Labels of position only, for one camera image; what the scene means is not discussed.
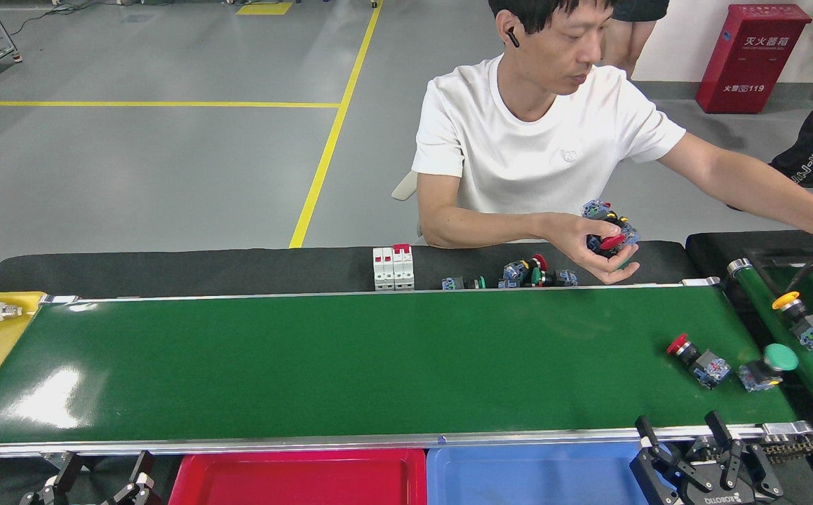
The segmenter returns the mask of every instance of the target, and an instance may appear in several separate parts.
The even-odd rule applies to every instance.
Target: fire extinguisher box
[[[696,102],[702,111],[757,114],[811,18],[796,4],[728,6]]]

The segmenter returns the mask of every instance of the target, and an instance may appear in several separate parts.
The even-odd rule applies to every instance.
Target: earbud
[[[509,41],[512,41],[512,45],[517,48],[518,47],[518,39],[516,39],[516,35],[515,35],[515,33],[513,33],[514,29],[515,29],[514,26],[509,27],[509,29],[506,30],[506,35],[509,37]]]

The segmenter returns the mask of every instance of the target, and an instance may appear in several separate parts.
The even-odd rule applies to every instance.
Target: epoxy floor
[[[12,32],[50,2],[0,4]],[[407,173],[425,85],[502,51],[477,0],[92,4],[32,20],[0,66],[0,261],[37,253],[415,242]],[[770,160],[813,103],[708,115],[689,131]],[[784,229],[712,201],[658,163],[622,163],[605,199],[644,240]]]

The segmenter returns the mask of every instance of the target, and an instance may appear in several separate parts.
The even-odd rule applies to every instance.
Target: man's left arm
[[[689,133],[659,162],[712,198],[813,234],[813,194],[766,163]]]

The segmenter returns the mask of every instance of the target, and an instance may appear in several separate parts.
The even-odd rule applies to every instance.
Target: man's right arm
[[[416,189],[419,221],[429,245],[458,249],[543,239],[606,284],[623,281],[640,268],[639,263],[634,262],[618,269],[637,251],[636,245],[625,247],[609,259],[586,248],[588,234],[615,236],[621,233],[614,224],[557,212],[485,214],[465,210],[457,207],[459,183],[458,177],[419,173]]]

